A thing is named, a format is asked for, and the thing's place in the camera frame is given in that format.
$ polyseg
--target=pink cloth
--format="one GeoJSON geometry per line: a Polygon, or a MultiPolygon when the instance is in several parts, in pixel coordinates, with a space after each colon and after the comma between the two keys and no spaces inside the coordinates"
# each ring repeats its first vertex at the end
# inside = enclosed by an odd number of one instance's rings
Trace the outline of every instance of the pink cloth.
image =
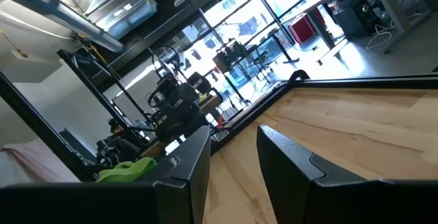
{"type": "Polygon", "coordinates": [[[5,145],[0,151],[11,153],[39,182],[79,182],[41,139],[5,145]]]}

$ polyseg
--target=red box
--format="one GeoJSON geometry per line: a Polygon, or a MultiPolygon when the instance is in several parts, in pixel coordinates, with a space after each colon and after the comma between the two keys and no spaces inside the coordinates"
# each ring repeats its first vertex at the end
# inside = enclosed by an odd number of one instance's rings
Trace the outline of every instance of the red box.
{"type": "MultiPolygon", "coordinates": [[[[320,11],[318,9],[314,10],[313,13],[318,18],[321,24],[325,25],[324,18],[322,17],[320,11]]],[[[303,43],[310,39],[315,33],[315,27],[312,25],[310,21],[309,15],[304,15],[298,17],[295,21],[293,21],[289,25],[289,30],[292,35],[294,35],[294,39],[298,43],[303,43]]]]}

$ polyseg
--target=green cloth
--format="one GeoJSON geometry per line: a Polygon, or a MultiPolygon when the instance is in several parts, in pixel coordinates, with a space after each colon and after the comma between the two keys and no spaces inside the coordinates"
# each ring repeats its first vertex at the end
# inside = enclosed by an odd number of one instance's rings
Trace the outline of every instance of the green cloth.
{"type": "Polygon", "coordinates": [[[99,179],[96,182],[132,182],[151,170],[156,164],[152,158],[143,158],[136,163],[121,162],[113,169],[100,171],[99,179]]]}

